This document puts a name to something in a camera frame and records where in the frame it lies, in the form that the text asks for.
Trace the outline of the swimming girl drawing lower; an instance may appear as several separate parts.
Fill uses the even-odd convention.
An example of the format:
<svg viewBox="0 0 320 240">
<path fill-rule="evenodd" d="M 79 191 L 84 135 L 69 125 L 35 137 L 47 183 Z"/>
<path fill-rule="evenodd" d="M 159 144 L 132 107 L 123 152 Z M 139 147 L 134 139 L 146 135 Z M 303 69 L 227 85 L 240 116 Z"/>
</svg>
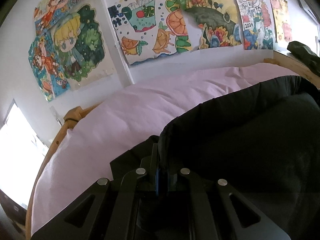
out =
<svg viewBox="0 0 320 240">
<path fill-rule="evenodd" d="M 44 30 L 35 37 L 28 51 L 28 61 L 46 101 L 51 102 L 70 89 L 49 31 Z"/>
</svg>

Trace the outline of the orange hair girl drawing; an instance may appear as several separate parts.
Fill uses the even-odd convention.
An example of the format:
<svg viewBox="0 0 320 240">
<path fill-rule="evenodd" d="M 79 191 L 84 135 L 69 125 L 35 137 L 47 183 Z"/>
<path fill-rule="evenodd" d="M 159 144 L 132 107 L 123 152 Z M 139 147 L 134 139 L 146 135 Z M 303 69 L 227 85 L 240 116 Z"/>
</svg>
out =
<svg viewBox="0 0 320 240">
<path fill-rule="evenodd" d="M 64 18 L 79 0 L 41 0 L 34 10 L 37 35 L 53 27 Z"/>
</svg>

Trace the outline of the bright window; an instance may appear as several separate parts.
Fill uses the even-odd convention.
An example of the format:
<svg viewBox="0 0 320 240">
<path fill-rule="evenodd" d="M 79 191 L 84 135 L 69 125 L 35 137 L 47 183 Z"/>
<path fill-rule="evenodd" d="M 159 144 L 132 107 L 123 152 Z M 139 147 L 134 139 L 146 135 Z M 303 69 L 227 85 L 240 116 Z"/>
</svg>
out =
<svg viewBox="0 0 320 240">
<path fill-rule="evenodd" d="M 47 152 L 13 101 L 1 127 L 1 190 L 25 209 Z"/>
</svg>

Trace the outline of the white air conditioner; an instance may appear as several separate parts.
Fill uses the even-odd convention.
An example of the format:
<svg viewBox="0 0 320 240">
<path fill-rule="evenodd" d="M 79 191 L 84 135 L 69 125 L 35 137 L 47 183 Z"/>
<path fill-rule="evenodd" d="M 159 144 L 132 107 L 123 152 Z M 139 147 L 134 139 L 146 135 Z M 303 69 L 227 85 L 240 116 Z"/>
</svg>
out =
<svg viewBox="0 0 320 240">
<path fill-rule="evenodd" d="M 319 25 L 319 20 L 317 20 L 316 15 L 313 13 L 311 8 L 308 6 L 306 1 L 304 1 L 304 0 L 297 0 L 297 1 L 298 1 L 299 6 L 310 16 L 310 18 L 313 20 L 313 22 L 315 22 L 317 25 Z"/>
</svg>

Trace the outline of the black puffer jacket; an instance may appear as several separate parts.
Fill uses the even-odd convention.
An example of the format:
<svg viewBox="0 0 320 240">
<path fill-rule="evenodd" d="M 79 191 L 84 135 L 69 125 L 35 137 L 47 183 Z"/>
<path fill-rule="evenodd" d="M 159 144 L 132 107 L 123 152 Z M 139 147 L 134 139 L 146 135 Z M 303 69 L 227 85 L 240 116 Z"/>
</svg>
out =
<svg viewBox="0 0 320 240">
<path fill-rule="evenodd" d="M 165 126 L 158 152 L 159 172 L 226 180 L 289 239 L 319 239 L 319 90 L 308 80 L 281 76 L 201 103 Z"/>
</svg>

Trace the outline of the pink pigs drawing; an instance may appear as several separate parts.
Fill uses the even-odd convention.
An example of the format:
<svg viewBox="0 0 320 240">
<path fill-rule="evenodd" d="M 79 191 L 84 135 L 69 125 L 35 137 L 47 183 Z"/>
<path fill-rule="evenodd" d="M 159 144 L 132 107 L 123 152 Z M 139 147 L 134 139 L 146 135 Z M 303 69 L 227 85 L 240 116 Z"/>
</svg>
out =
<svg viewBox="0 0 320 240">
<path fill-rule="evenodd" d="M 276 41 L 289 43 L 292 41 L 292 29 L 288 23 L 288 5 L 286 0 L 270 0 L 274 26 L 276 29 Z"/>
</svg>

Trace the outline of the landscape hill drawing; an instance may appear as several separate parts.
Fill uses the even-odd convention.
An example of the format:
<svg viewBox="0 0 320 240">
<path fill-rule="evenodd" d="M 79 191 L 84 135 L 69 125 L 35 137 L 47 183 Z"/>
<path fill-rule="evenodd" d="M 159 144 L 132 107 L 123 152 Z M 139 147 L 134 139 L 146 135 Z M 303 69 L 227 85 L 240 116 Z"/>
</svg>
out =
<svg viewBox="0 0 320 240">
<path fill-rule="evenodd" d="M 202 30 L 199 49 L 241 44 L 238 12 L 233 0 L 179 0 Z"/>
</svg>

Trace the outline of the dark green jacket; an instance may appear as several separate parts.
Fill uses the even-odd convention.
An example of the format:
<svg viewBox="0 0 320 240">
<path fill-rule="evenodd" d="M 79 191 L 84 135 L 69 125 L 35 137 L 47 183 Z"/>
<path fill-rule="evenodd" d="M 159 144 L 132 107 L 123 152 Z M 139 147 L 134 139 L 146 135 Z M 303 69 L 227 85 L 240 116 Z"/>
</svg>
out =
<svg viewBox="0 0 320 240">
<path fill-rule="evenodd" d="M 304 63 L 312 72 L 320 76 L 320 58 L 305 44 L 298 41 L 289 42 L 287 50 Z"/>
</svg>

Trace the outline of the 2024 dragon drawing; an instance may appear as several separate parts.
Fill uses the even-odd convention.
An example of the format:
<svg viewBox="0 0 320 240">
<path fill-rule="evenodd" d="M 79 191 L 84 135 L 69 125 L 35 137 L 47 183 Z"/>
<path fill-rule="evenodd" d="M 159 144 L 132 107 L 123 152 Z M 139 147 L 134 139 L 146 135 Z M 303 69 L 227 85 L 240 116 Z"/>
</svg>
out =
<svg viewBox="0 0 320 240">
<path fill-rule="evenodd" d="M 273 49 L 271 16 L 265 0 L 236 0 L 242 21 L 244 48 Z"/>
</svg>

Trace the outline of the juice and oranges drawing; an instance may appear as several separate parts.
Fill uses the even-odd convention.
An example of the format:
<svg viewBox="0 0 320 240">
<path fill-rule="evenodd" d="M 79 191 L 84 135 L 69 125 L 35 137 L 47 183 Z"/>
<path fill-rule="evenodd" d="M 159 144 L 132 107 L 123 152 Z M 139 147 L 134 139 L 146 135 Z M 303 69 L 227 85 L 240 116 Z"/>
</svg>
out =
<svg viewBox="0 0 320 240">
<path fill-rule="evenodd" d="M 129 65 L 192 50 L 178 0 L 107 0 Z"/>
</svg>

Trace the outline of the blond boy drawing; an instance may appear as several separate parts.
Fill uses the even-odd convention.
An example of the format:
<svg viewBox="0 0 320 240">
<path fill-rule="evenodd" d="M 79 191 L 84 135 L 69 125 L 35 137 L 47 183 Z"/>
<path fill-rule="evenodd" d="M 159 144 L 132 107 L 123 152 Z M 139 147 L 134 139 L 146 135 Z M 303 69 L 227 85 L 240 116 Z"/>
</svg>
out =
<svg viewBox="0 0 320 240">
<path fill-rule="evenodd" d="M 71 90 L 117 72 L 106 44 L 105 20 L 101 0 L 81 0 L 50 29 Z"/>
</svg>

